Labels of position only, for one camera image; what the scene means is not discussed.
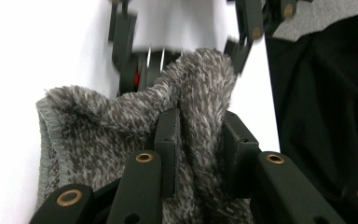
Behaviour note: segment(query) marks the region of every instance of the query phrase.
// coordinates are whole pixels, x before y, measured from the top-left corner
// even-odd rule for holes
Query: black fabric
[[[358,16],[267,49],[281,151],[340,207],[358,188]]]

